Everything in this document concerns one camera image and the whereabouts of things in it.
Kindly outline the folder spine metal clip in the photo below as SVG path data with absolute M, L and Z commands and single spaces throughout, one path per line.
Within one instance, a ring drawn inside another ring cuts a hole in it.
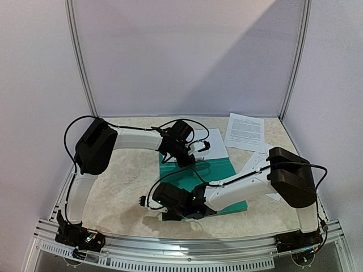
M 204 157 L 197 157 L 197 158 L 195 158 L 195 161 L 197 162 L 202 162 L 202 161 L 205 161 L 205 158 Z

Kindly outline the green file folder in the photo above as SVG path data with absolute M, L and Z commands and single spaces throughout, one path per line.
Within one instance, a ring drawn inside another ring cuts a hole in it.
M 181 171 L 176 162 L 159 163 L 159 175 L 164 177 L 162 182 L 168 182 L 189 192 L 203 181 L 222 180 L 235 174 L 229 158 L 198 161 L 185 171 Z

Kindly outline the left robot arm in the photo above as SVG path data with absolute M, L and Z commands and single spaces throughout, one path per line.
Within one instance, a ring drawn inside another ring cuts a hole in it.
M 74 224 L 82 222 L 82 215 L 90 190 L 109 165 L 114 150 L 145 149 L 157 151 L 175 158 L 180 167 L 195 162 L 188 147 L 188 137 L 193 128 L 183 120 L 176 120 L 171 127 L 131 127 L 110 124 L 96 118 L 87 128 L 75 146 L 72 157 L 74 177 L 69 185 L 62 210 L 70 223 L 62 230 L 62 236 L 72 246 L 84 241 L 84 233 Z

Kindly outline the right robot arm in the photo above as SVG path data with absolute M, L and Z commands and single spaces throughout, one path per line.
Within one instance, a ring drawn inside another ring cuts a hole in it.
M 298 247 L 314 240 L 318 229 L 317 195 L 312 170 L 322 167 L 281 147 L 249 172 L 203 182 L 191 191 L 163 182 L 151 199 L 181 218 L 201 219 L 248 199 L 278 194 L 296 210 L 299 230 L 293 235 Z

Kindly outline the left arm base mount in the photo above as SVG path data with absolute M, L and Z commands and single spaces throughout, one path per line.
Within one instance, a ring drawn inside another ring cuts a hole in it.
M 98 232 L 82 227 L 80 224 L 59 222 L 55 241 L 78 250 L 101 252 L 105 246 L 105 236 Z

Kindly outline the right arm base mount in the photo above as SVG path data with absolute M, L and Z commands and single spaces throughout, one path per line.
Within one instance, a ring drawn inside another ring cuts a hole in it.
M 275 243 L 279 253 L 294 251 L 298 249 L 309 250 L 310 253 L 316 253 L 325 245 L 328 237 L 328 226 L 323 226 L 321 230 L 303 233 L 300 230 L 281 233 L 275 235 Z

